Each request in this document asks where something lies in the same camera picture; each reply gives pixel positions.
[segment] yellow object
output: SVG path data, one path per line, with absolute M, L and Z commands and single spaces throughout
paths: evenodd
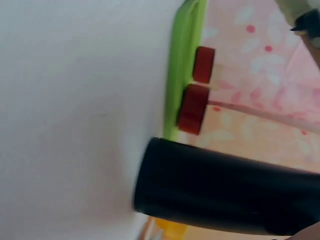
M 163 220 L 160 218 L 155 219 L 155 223 L 164 230 L 164 239 L 169 240 L 183 240 L 187 231 L 187 225 Z

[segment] black object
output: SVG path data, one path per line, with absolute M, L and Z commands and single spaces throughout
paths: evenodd
M 134 209 L 203 228 L 291 236 L 320 221 L 320 175 L 153 138 Z
M 320 48 L 320 12 L 317 8 L 305 13 L 295 21 L 291 31 L 306 31 L 315 48 Z

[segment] red dot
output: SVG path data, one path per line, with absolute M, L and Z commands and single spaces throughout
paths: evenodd
M 267 52 L 271 52 L 273 50 L 272 46 L 265 46 L 264 50 L 266 50 Z
M 256 31 L 256 28 L 255 28 L 255 26 L 253 26 L 253 25 L 248 25 L 248 26 L 246 27 L 246 31 L 247 31 L 248 33 L 254 33 L 254 32 Z
M 217 106 L 214 106 L 214 107 L 213 107 L 213 110 L 215 110 L 216 112 L 220 112 L 220 111 L 221 111 L 221 108 L 220 108 L 220 107 L 217 107 Z

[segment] pink floral fabric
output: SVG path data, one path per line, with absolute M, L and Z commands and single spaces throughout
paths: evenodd
M 274 1 L 209 0 L 210 100 L 320 125 L 320 71 Z

